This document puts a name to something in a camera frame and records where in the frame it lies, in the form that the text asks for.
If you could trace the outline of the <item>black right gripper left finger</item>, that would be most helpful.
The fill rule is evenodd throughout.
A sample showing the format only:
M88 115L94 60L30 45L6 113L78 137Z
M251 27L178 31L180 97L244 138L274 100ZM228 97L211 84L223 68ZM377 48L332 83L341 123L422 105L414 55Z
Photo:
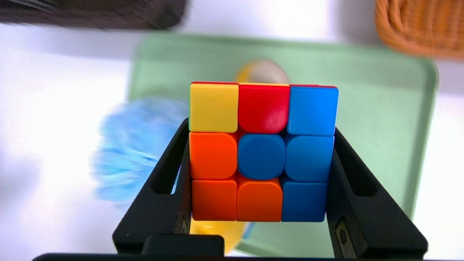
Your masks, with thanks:
M118 254L139 254L149 236L189 233L189 120L185 119L114 230Z

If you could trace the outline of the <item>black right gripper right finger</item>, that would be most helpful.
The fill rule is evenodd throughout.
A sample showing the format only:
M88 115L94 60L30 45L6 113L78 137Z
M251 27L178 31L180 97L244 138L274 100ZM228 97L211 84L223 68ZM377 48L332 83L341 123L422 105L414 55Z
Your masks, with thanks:
M422 259L428 241L335 131L327 222L336 259Z

